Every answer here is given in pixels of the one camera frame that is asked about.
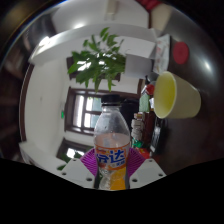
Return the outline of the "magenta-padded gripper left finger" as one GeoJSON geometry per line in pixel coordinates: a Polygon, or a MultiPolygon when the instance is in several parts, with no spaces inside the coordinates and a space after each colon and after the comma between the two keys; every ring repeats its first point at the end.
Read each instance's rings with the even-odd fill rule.
{"type": "Polygon", "coordinates": [[[84,188],[93,189],[98,174],[95,151],[90,149],[80,159],[71,159],[61,171],[62,177],[84,188]]]}

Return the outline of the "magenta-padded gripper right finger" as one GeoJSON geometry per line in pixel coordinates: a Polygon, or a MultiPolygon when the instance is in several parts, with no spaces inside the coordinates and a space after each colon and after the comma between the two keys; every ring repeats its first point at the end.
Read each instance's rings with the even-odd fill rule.
{"type": "Polygon", "coordinates": [[[165,176],[166,174],[154,159],[145,159],[136,149],[129,149],[127,180],[130,189],[146,186],[165,176]]]}

